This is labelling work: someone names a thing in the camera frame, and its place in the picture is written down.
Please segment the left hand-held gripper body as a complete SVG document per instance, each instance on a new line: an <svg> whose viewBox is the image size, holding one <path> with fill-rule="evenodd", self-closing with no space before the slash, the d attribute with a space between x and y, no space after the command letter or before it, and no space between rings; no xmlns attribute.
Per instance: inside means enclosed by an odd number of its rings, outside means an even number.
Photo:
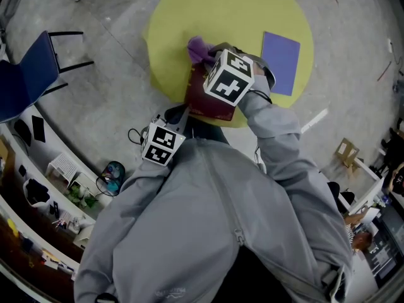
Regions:
<svg viewBox="0 0 404 303"><path fill-rule="evenodd" d="M186 137L183 132L189 116L186 104L161 108L141 132L141 158L167 166Z"/></svg>

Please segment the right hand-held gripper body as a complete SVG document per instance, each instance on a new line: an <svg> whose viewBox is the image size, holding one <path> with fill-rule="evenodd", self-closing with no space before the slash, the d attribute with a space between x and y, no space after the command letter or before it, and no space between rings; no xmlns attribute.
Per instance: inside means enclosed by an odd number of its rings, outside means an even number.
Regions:
<svg viewBox="0 0 404 303"><path fill-rule="evenodd" d="M204 91L233 107L248 92L265 96L261 90L254 87L256 83L254 67L262 70L262 77L266 79L269 90L276 84L275 75L266 61L258 56L247 54L229 43L214 46L209 50L208 55L214 56L216 62L203 83Z"/></svg>

